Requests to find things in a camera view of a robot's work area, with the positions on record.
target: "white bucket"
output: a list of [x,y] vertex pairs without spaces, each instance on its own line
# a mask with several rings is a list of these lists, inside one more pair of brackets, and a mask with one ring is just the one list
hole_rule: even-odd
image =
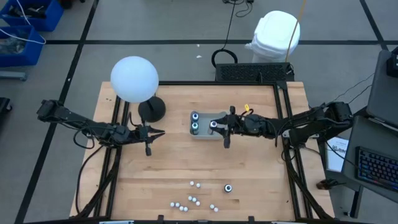
[[[282,11],[272,11],[261,18],[252,42],[246,44],[246,48],[254,52],[252,63],[284,62],[296,22],[294,16]],[[297,24],[289,55],[296,48],[299,39],[300,24]]]

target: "white lid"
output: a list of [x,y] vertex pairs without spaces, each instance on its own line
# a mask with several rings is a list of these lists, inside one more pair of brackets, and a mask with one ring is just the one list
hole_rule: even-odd
[[[254,40],[260,48],[286,53],[296,22],[296,18],[289,13],[269,12],[260,19],[254,31]],[[300,24],[297,24],[290,49],[295,48],[299,38]]]

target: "white spherical lamp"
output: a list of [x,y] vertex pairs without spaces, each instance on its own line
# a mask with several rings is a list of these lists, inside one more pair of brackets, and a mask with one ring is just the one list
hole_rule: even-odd
[[140,103],[138,112],[144,121],[156,122],[163,118],[165,104],[154,96],[159,76],[150,61],[136,56],[121,59],[112,69],[111,84],[122,100]]

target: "blue storage box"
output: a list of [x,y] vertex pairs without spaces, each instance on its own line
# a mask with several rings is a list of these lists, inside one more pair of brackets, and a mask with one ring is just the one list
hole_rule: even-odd
[[[43,4],[47,6],[45,11],[46,18],[27,18],[30,24],[35,27],[37,31],[53,31],[55,30],[58,21],[63,14],[63,8],[58,3],[57,0],[19,0],[20,4],[23,6],[27,4]],[[4,19],[10,26],[24,26],[28,25],[23,17],[9,16],[8,12],[10,7],[19,7],[17,0],[8,0],[6,5],[0,11],[0,19]]]
[[[0,27],[0,29],[11,35],[26,32],[29,34],[29,40],[44,42],[32,26]],[[0,32],[0,39],[6,38],[9,38],[9,36]],[[35,65],[39,60],[42,48],[42,44],[26,42],[24,50],[19,54],[0,54],[0,67]]]

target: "gray floor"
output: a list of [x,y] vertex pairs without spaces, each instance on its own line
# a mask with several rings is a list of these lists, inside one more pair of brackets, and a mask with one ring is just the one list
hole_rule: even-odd
[[[6,0],[0,0],[0,6]],[[93,0],[65,11],[57,29],[42,33],[49,40],[78,40]],[[367,1],[385,40],[398,40],[396,0]],[[260,17],[273,10],[297,15],[300,1],[257,0],[250,15],[233,18],[231,39],[251,39]],[[221,0],[100,0],[88,40],[213,40],[224,39],[232,5]],[[357,0],[308,0],[301,22],[302,40],[377,40]],[[43,99],[58,99],[77,45],[46,45],[34,67],[6,68],[29,74],[26,82],[0,80],[0,96],[10,98],[14,110],[0,134],[0,217],[12,223],[21,204],[48,125],[35,112]],[[65,104],[87,117],[94,114],[102,81],[109,81],[113,65],[121,58],[139,55],[157,68],[161,80],[214,80],[210,63],[221,45],[85,45]],[[228,45],[239,62],[252,54],[243,45]],[[380,45],[299,45],[290,58],[296,80],[303,81],[310,105],[333,100],[374,72]],[[218,62],[230,63],[227,55]],[[340,99],[349,101],[368,84],[360,84]],[[369,91],[351,104],[353,112],[367,103]],[[58,127],[34,193],[25,222],[67,218],[84,150],[72,142],[72,132]],[[353,192],[344,187],[331,190],[336,216],[351,206]],[[365,191],[359,218],[354,222],[393,223],[398,205]]]

